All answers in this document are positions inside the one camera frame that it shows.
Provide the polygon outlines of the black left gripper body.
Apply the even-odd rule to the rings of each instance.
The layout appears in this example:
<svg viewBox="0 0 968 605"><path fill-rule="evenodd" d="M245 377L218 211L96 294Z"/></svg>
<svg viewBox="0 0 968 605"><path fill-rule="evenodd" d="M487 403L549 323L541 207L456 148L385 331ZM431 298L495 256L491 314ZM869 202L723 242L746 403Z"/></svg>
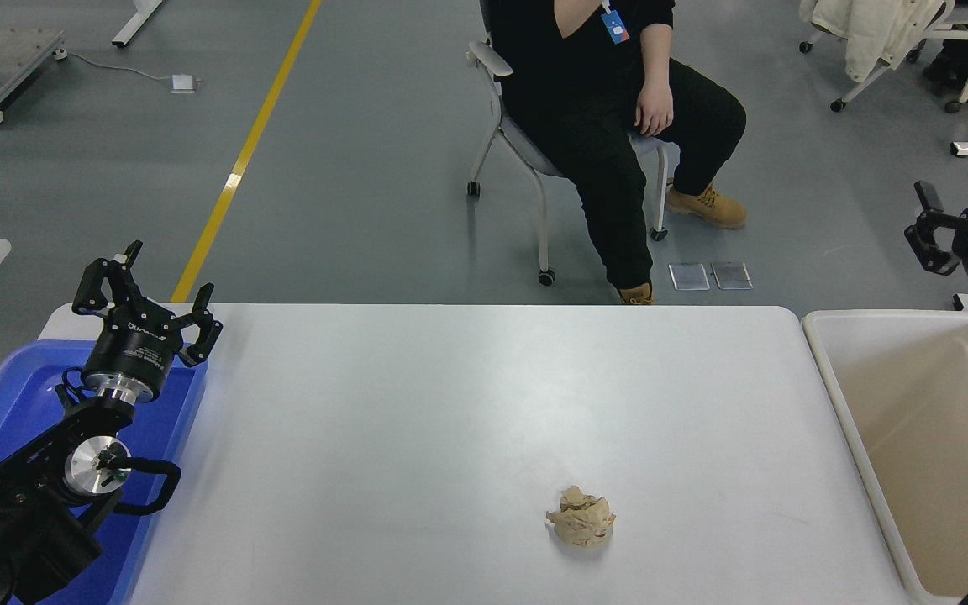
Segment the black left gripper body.
<svg viewBox="0 0 968 605"><path fill-rule="evenodd" d="M83 367L85 387L96 390L107 376L126 376L142 384L146 394L161 393L181 347L181 335L168 332L169 322L171 311L158 305L111 309Z"/></svg>

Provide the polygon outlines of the person's left hand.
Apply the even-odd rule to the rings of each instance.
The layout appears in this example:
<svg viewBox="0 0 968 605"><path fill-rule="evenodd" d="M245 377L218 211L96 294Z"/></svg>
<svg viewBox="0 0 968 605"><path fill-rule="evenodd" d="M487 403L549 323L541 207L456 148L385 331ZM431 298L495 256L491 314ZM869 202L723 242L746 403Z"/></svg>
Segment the person's left hand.
<svg viewBox="0 0 968 605"><path fill-rule="evenodd" d="M655 137L675 120L675 101L665 79L645 82L635 103L634 127L645 137Z"/></svg>

